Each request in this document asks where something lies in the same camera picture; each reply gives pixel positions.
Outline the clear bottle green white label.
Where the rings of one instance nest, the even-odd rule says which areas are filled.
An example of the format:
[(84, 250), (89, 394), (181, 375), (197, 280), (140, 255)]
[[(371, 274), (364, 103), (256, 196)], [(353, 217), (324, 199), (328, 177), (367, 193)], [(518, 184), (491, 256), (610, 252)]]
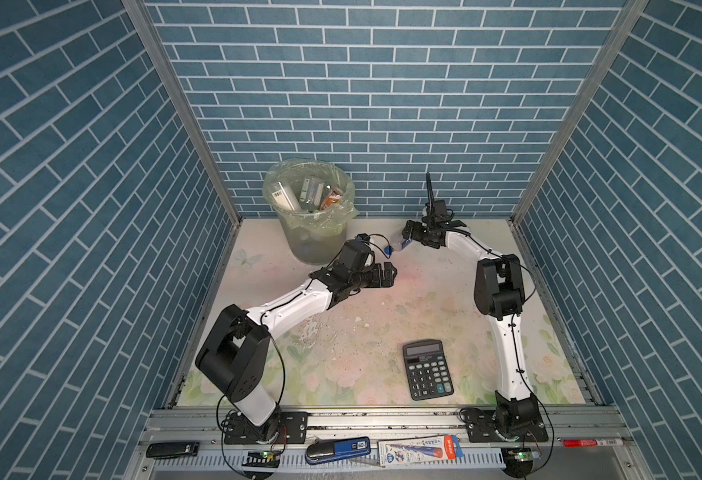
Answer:
[(303, 180), (299, 199), (310, 208), (318, 208), (322, 202), (326, 183), (318, 177), (306, 177)]

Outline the clear bottle white barcode label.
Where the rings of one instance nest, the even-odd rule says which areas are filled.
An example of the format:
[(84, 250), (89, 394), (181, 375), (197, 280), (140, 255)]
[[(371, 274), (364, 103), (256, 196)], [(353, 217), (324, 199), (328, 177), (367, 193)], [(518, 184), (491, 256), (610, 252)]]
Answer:
[(269, 191), (271, 199), (279, 209), (288, 212), (300, 212), (302, 210), (300, 202), (289, 184), (277, 181), (269, 186)]

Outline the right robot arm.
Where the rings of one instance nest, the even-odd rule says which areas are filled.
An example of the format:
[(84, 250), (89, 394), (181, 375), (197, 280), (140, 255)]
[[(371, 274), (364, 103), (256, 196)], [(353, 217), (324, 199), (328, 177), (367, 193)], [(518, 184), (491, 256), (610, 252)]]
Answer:
[(426, 247), (446, 248), (475, 268), (474, 303), (490, 321), (498, 361), (496, 428), (536, 424), (541, 420), (540, 403), (528, 380), (521, 339), (521, 316), (527, 302), (525, 267), (518, 256), (497, 253), (476, 240), (446, 202), (436, 198), (430, 174), (426, 175), (426, 191), (424, 215), (406, 223), (403, 237)]

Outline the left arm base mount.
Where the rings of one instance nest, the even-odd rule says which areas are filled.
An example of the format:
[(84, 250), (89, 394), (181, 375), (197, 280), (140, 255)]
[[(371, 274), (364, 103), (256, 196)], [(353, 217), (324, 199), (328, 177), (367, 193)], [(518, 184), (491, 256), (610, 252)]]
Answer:
[(308, 413), (284, 412), (277, 408), (260, 426), (239, 411), (231, 411), (222, 421), (225, 445), (303, 444), (308, 429)]

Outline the clear bottle blue cap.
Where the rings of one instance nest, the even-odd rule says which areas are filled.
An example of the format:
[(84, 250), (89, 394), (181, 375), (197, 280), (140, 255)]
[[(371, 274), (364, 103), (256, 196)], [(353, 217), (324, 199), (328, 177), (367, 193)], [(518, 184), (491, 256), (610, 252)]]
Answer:
[(412, 240), (404, 235), (404, 229), (397, 229), (389, 236), (393, 252), (400, 252), (411, 244)]

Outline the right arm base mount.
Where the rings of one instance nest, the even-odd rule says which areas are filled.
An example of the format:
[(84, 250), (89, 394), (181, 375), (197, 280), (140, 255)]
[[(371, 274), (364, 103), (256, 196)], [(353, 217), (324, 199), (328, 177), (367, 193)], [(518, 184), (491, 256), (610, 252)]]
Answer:
[(459, 410), (458, 418), (471, 443), (543, 443), (550, 439), (543, 417), (535, 411), (515, 414), (503, 406), (495, 410), (467, 407)]

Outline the brown Nescafe coffee bottle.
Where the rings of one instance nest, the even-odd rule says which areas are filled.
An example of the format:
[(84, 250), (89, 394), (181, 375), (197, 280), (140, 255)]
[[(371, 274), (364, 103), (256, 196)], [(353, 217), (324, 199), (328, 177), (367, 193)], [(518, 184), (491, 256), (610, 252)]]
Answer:
[(344, 196), (344, 192), (334, 186), (326, 185), (322, 189), (321, 201), (318, 205), (320, 211), (326, 211), (331, 206), (339, 203)]

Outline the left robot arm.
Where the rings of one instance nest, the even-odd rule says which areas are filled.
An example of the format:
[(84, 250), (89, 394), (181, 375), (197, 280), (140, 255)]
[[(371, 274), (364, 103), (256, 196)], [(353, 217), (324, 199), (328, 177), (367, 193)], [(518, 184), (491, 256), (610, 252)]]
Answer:
[(389, 260), (378, 262), (376, 251), (363, 238), (348, 240), (296, 289), (260, 306), (232, 304), (220, 312), (195, 365), (250, 425), (269, 426), (278, 416), (280, 401), (262, 384), (268, 352), (278, 337), (364, 289), (394, 286), (396, 267)]

